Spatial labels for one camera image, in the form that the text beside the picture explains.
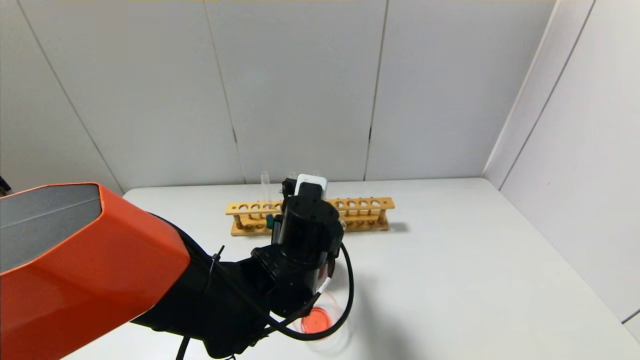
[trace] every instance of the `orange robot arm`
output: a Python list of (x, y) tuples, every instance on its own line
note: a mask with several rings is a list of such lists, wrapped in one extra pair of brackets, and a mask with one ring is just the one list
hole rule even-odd
[(170, 225), (99, 184), (2, 198), (2, 359), (59, 359), (153, 307), (189, 264)]
[[(351, 309), (353, 272), (339, 214), (322, 190), (302, 183), (300, 193), (285, 192), (271, 245), (238, 262), (221, 262), (222, 250), (208, 255), (178, 227), (96, 183), (0, 197), (0, 357), (59, 359), (129, 321), (183, 336), (182, 353), (188, 339), (202, 340), (218, 359), (274, 331), (303, 341), (329, 336)], [(349, 273), (344, 314), (315, 334), (290, 330), (319, 297), (340, 249)]]

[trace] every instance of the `table surface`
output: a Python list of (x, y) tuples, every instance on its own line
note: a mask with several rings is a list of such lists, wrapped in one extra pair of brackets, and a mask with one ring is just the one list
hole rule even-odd
[[(272, 199), (277, 186), (272, 185)], [(393, 197), (390, 231), (349, 233), (355, 271), (349, 345), (332, 359), (640, 359), (640, 344), (549, 242), (484, 179), (330, 183), (327, 197)], [(228, 202), (260, 185), (140, 188), (133, 204), (224, 261), (269, 238), (233, 238)], [(328, 290), (343, 306), (344, 263)], [(180, 337), (127, 323), (68, 359), (175, 359)], [(199, 341), (186, 359), (207, 359)], [(238, 356), (327, 359), (282, 334)]]

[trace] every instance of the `white wall panel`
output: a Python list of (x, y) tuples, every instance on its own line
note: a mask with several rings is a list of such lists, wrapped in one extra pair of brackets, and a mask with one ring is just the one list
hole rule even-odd
[(480, 176), (553, 1), (390, 1), (367, 179)]
[(206, 3), (247, 181), (362, 180), (385, 0)]
[(21, 3), (125, 191), (243, 181), (202, 2)]
[(635, 315), (631, 320), (627, 321), (625, 327), (640, 342), (640, 315)]
[(0, 0), (0, 174), (14, 190), (97, 181), (122, 193), (15, 0)]
[(558, 0), (484, 176), (500, 188), (543, 111), (594, 0)]
[(640, 308), (640, 2), (597, 1), (503, 194), (620, 320)]

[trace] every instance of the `wooden test tube rack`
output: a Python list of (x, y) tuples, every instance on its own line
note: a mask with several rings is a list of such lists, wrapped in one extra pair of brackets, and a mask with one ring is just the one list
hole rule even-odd
[[(326, 202), (340, 213), (346, 223), (346, 232), (389, 230), (387, 210), (395, 209), (390, 197), (357, 197), (347, 199), (326, 199)], [(231, 202), (226, 215), (234, 217), (232, 236), (269, 235), (268, 214), (281, 214), (282, 201)]]

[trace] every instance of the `green component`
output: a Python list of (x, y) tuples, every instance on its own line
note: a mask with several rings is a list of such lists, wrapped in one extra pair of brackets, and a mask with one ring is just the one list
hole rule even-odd
[(267, 215), (267, 229), (273, 229), (273, 215)]

